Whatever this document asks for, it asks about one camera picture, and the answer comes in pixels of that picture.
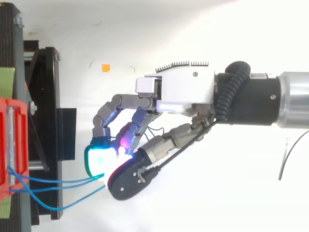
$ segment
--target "black metal bracket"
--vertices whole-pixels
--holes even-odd
[[[44,170],[30,170],[30,176],[61,180],[62,160],[75,159],[76,109],[60,108],[59,67],[57,50],[53,47],[39,49],[38,41],[24,41],[24,51],[33,51],[31,62],[25,62],[29,95],[37,106],[29,114],[29,160],[40,160]],[[30,181],[31,189],[60,187],[61,184]],[[62,191],[36,193],[51,207],[62,207]],[[60,219],[62,211],[50,211],[31,199],[32,225],[38,225],[39,215]]]

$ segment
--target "red container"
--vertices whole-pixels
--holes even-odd
[[[7,164],[9,163],[7,152],[8,134],[7,131],[7,109],[14,111],[14,131],[11,135],[14,138],[14,165],[15,171],[20,175],[29,176],[28,168],[28,106],[18,100],[0,98],[0,202],[13,193],[9,189],[21,189],[23,187],[17,179],[10,184],[11,175],[8,174]]]

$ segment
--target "blue wire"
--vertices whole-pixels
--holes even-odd
[[[66,187],[50,187],[50,188],[42,188],[42,189],[32,189],[32,192],[47,192],[47,191],[52,191],[52,190],[59,190],[59,189],[72,189],[72,188],[77,188],[80,186],[84,186],[86,184],[89,184],[97,179],[92,179],[87,182],[84,182],[82,184],[78,185],[72,185],[72,186],[66,186]],[[16,190],[16,189],[10,189],[10,192],[28,192],[27,190]]]
[[[84,196],[83,198],[77,200],[76,202],[72,203],[72,204],[69,204],[65,207],[62,207],[62,208],[53,208],[53,207],[50,207],[48,205],[45,205],[43,202],[41,202],[35,195],[34,193],[30,190],[30,188],[28,187],[28,185],[23,181],[23,179],[15,172],[15,170],[10,166],[8,165],[8,169],[17,177],[17,179],[20,181],[20,183],[23,184],[23,186],[26,188],[26,190],[29,192],[29,194],[36,200],[37,203],[39,203],[41,206],[43,206],[44,208],[48,209],[48,210],[51,210],[51,211],[62,211],[62,210],[65,210],[67,208],[70,208],[74,205],[76,205],[77,203],[83,201],[84,199],[92,196],[93,194],[95,194],[96,192],[100,191],[101,189],[103,189],[105,187],[105,185],[103,185],[102,187],[98,188],[97,190],[95,190],[94,192],[88,194],[87,196]]]
[[[33,181],[37,181],[37,182],[43,182],[43,183],[65,183],[65,184],[72,184],[72,183],[79,183],[79,182],[84,182],[84,181],[92,180],[92,179],[98,179],[98,178],[104,176],[104,173],[96,175],[96,176],[93,176],[93,177],[89,177],[89,178],[86,178],[86,179],[81,179],[81,180],[44,180],[44,179],[38,179],[38,178],[26,176],[26,175],[19,175],[19,176],[24,178],[24,179],[33,180]]]

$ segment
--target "white background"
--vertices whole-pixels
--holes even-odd
[[[135,79],[158,66],[209,61],[218,73],[230,62],[243,60],[253,73],[309,71],[305,0],[12,2],[25,16],[24,39],[61,50],[61,106],[78,108],[76,160],[63,163],[63,179],[86,177],[83,152],[92,137],[96,111],[116,93],[134,93]],[[110,64],[111,71],[102,73],[102,64]],[[113,134],[132,114],[119,116],[112,124]],[[152,126],[169,130],[188,121],[164,115]],[[286,137],[293,143],[302,133],[276,126],[216,126],[136,197],[119,202],[104,189],[65,210],[60,220],[42,217],[41,225],[32,229],[307,232],[308,137],[293,151],[283,180],[277,180]],[[64,205],[100,184],[64,191]]]

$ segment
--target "screw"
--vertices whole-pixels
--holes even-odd
[[[31,115],[34,115],[35,112],[38,110],[38,107],[34,104],[34,102],[31,101],[29,103],[29,110],[30,110]]]
[[[56,61],[61,61],[61,55],[60,55],[60,53],[59,52],[57,52],[56,54],[55,54],[55,60]]]
[[[270,99],[275,100],[277,98],[277,96],[275,94],[270,96]]]
[[[19,28],[23,28],[23,17],[21,13],[18,13],[14,18],[14,24],[17,25]]]

